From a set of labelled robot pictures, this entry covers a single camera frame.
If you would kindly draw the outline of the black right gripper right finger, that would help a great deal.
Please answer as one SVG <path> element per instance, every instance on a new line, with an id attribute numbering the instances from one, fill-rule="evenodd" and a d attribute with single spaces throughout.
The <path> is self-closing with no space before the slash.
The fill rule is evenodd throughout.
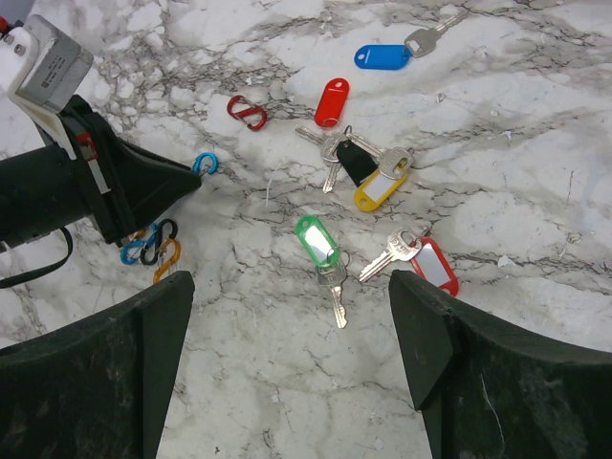
<path id="1" fill-rule="evenodd" d="M 435 458 L 607 458 L 611 356 L 550 339 L 395 271 L 413 405 Z"/>

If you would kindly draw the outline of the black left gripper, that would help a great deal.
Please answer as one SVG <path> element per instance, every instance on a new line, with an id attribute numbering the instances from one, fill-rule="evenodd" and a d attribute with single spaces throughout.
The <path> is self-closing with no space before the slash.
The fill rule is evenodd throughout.
<path id="1" fill-rule="evenodd" d="M 1 242 L 10 248 L 82 218 L 118 244 L 202 185 L 189 167 L 121 140 L 81 96 L 60 121 L 73 160 L 40 130 L 43 147 L 1 162 Z"/>

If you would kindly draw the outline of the red key tag white label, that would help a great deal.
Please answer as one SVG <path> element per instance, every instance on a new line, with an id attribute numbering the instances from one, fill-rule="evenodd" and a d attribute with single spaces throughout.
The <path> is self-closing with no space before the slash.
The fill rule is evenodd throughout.
<path id="1" fill-rule="evenodd" d="M 422 247 L 410 260 L 415 273 L 449 295 L 457 296 L 459 281 L 436 241 L 428 236 L 420 237 L 419 241 Z"/>

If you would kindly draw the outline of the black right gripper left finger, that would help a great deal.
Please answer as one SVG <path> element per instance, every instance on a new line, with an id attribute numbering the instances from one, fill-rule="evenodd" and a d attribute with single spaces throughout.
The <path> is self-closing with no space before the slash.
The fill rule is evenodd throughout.
<path id="1" fill-rule="evenodd" d="M 154 458 L 195 285 L 144 291 L 1 351 L 4 458 Z"/>

